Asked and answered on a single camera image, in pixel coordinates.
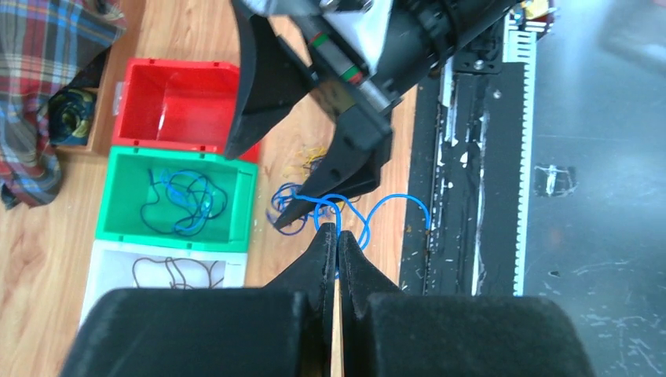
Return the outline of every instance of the plaid fabric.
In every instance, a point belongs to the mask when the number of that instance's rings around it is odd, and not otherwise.
[[[50,203],[60,164],[48,100],[125,31],[117,0],[0,0],[0,184],[7,208]]]

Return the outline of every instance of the wooden table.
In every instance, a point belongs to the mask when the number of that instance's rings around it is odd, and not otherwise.
[[[239,63],[236,22],[231,5],[216,0],[146,0],[135,56]],[[276,31],[304,51],[300,35],[287,19],[274,20]],[[393,157],[382,170],[382,186],[357,204],[367,214],[385,195],[407,192],[415,91],[393,112]],[[327,147],[333,125],[306,98],[262,142],[248,255],[247,286],[262,286],[308,246],[313,225],[297,236],[280,235],[266,221],[271,195],[290,166],[302,164],[308,148]],[[104,187],[106,160],[68,156],[64,185],[49,206],[0,209],[0,375],[57,375],[75,337],[86,286],[94,228]],[[405,203],[389,201],[372,221],[366,255],[389,278],[400,268]],[[360,222],[343,212],[344,229],[358,236]],[[339,364],[334,363],[334,373]]]

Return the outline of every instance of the robotic arm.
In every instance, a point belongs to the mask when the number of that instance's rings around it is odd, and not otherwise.
[[[401,96],[489,29],[517,0],[232,0],[240,35],[240,91],[225,148],[234,159],[310,94],[335,122],[333,140],[299,194],[354,197],[380,184],[390,112]],[[306,67],[266,17],[288,15],[312,58]],[[314,204],[292,200],[279,229]]]

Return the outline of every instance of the green bin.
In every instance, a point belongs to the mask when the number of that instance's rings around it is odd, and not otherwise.
[[[165,195],[163,191],[175,190],[169,187],[176,187],[177,182],[167,188],[156,184],[164,182],[165,172],[204,174],[219,188],[211,189],[211,194],[206,196],[213,198],[210,207],[226,203],[224,210],[220,209],[218,216],[205,223],[195,223],[195,232],[167,234],[175,226],[183,229],[191,223],[179,222],[187,213],[166,198],[169,195],[178,199],[180,194],[169,191]],[[258,167],[253,163],[229,161],[212,153],[112,147],[96,237],[150,246],[245,253],[250,243],[257,174]]]

